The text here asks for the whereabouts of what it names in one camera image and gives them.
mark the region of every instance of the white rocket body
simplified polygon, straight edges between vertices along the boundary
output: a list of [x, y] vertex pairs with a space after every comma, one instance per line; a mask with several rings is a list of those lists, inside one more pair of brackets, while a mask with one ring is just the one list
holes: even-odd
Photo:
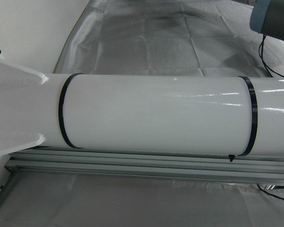
[[[0, 155], [69, 148], [58, 115], [69, 75], [44, 75], [0, 60]], [[284, 79], [250, 78], [257, 128], [250, 155], [284, 155]], [[62, 109], [67, 138], [88, 150], [241, 155], [252, 101], [243, 78], [77, 75]]]

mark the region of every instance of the black wire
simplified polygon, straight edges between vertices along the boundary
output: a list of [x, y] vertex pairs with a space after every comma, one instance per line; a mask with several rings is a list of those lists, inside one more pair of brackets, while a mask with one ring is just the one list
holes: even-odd
[[260, 185], [258, 185], [258, 184], [257, 184], [257, 187], [260, 189], [260, 191], [264, 192], [265, 194], [270, 195], [270, 196], [272, 196], [272, 197], [275, 197], [275, 198], [277, 198], [277, 199], [280, 199], [280, 200], [283, 200], [283, 201], [284, 201], [284, 198], [279, 197], [279, 196], [274, 195], [274, 194], [271, 194], [271, 193], [269, 193], [269, 192], [263, 190], [263, 189], [260, 187]]
[[260, 44], [260, 46], [259, 46], [259, 51], [258, 51], [259, 56], [260, 56], [260, 59], [262, 60], [262, 63], [263, 63], [263, 65], [264, 65], [264, 68], [266, 69], [266, 71], [267, 71], [269, 77], [272, 77], [272, 78], [273, 78], [273, 75], [271, 75], [271, 73], [270, 73], [270, 72], [273, 72], [273, 73], [277, 74], [278, 76], [284, 78], [284, 76], [283, 76], [282, 74], [277, 73], [276, 71], [274, 71], [273, 69], [271, 69], [271, 68], [266, 64], [266, 62], [264, 61], [264, 58], [263, 58], [263, 51], [264, 51], [264, 42], [265, 42], [265, 39], [266, 39], [266, 35], [263, 35], [263, 39], [262, 39], [262, 42], [261, 42], [261, 44]]

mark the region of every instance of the white wall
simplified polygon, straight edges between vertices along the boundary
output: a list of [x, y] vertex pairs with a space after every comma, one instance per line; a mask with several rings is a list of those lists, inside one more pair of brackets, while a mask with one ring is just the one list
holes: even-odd
[[52, 72], [89, 0], [0, 0], [0, 49], [8, 61]]

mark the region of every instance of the black cable tie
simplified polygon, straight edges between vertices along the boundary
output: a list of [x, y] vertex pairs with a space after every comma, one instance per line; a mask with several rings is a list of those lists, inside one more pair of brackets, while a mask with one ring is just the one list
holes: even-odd
[[235, 159], [235, 155], [228, 155], [229, 161], [232, 162]]
[[60, 98], [59, 98], [59, 105], [58, 105], [58, 120], [59, 120], [60, 131], [61, 131], [61, 134], [62, 134], [64, 141], [71, 148], [78, 148], [78, 147], [74, 146], [67, 136], [67, 133], [66, 133], [66, 130], [65, 130], [65, 125], [64, 125], [64, 118], [63, 118], [63, 105], [64, 105], [64, 99], [65, 99], [66, 91], [67, 91], [67, 88], [68, 88], [70, 82], [72, 81], [72, 79], [75, 78], [75, 76], [81, 75], [81, 74], [82, 73], [75, 73], [75, 74], [70, 75], [67, 78], [67, 80], [65, 81], [65, 83], [62, 87]]
[[241, 78], [245, 81], [248, 87], [250, 101], [251, 101], [251, 132], [250, 132], [249, 142], [243, 154], [239, 155], [239, 156], [246, 156], [251, 152], [257, 137], [257, 119], [258, 119], [257, 97], [256, 97], [255, 88], [252, 85], [250, 79], [248, 77], [241, 77]]

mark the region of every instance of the gray plastic sheet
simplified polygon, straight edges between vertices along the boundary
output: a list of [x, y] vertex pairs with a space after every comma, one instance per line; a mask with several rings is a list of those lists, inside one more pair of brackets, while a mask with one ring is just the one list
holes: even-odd
[[284, 201], [258, 189], [24, 171], [17, 178], [0, 206], [0, 227], [284, 227]]
[[[55, 73], [265, 77], [251, 12], [231, 0], [92, 0]], [[268, 37], [264, 58], [284, 74], [283, 41]]]

